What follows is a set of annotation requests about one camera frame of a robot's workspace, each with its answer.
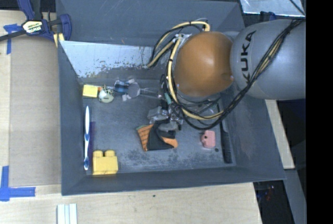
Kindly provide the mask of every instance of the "pink object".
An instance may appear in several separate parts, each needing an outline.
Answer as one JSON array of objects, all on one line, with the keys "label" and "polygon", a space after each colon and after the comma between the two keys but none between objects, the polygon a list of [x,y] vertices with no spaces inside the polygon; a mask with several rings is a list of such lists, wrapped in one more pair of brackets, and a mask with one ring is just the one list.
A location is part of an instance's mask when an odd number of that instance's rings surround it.
[{"label": "pink object", "polygon": [[216,146],[215,131],[205,131],[201,136],[201,142],[205,148],[214,148]]}]

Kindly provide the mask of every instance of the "yellow lego brick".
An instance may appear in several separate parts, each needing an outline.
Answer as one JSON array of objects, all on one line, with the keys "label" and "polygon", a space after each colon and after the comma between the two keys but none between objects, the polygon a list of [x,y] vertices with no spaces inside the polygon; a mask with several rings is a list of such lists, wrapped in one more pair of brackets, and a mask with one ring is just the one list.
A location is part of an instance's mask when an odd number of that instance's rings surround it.
[{"label": "yellow lego brick", "polygon": [[85,84],[83,85],[83,96],[96,98],[98,95],[98,86]]},{"label": "yellow lego brick", "polygon": [[113,150],[93,152],[93,175],[116,174],[118,171],[118,159]]}]

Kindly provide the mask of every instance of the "bin floor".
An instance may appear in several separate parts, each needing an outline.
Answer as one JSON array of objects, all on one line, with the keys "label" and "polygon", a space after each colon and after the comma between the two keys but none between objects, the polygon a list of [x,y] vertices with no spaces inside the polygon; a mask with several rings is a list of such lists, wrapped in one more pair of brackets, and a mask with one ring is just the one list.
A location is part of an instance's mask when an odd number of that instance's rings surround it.
[{"label": "bin floor", "polygon": [[91,109],[91,121],[95,122],[92,149],[115,150],[119,163],[118,173],[233,165],[224,163],[219,126],[212,129],[216,134],[215,148],[204,148],[200,141],[203,132],[184,123],[181,131],[176,134],[177,148],[145,152],[136,128],[149,124],[149,110],[159,105],[156,98],[140,95],[123,101],[121,95],[117,94],[108,104],[101,103],[98,99],[83,101],[83,110],[88,105]]}]

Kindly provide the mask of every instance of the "wooden table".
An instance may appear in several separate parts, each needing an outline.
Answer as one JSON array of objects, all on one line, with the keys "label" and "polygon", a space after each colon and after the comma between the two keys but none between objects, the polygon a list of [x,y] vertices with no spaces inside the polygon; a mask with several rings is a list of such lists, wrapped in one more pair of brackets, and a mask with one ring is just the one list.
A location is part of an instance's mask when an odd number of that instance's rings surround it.
[{"label": "wooden table", "polygon": [[[20,11],[0,10],[0,35],[6,34],[5,24],[21,24],[25,16]],[[35,38],[25,35],[20,43],[34,47]],[[0,43],[0,169],[15,160],[9,154],[12,132],[10,116],[11,55],[6,54],[7,42]],[[275,101],[266,101],[285,169],[294,168],[293,160]],[[23,147],[34,138],[22,140]],[[35,140],[44,147],[47,141]],[[40,162],[47,167],[47,156]],[[22,162],[22,169],[29,166]],[[36,185],[35,197],[11,198],[0,202],[0,223],[56,223],[58,204],[77,204],[78,223],[262,223],[252,183],[218,185],[201,188],[139,191],[124,193],[61,196],[60,184]]]}]

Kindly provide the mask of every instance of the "toothbrush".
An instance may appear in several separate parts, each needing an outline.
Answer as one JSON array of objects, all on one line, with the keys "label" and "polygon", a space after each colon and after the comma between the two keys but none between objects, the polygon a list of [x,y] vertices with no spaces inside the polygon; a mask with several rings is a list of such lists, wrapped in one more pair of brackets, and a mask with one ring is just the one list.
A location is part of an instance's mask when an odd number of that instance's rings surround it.
[{"label": "toothbrush", "polygon": [[85,108],[85,133],[84,133],[84,170],[88,170],[89,168],[89,157],[88,157],[88,146],[90,140],[89,134],[89,124],[90,124],[90,114],[89,107]]}]

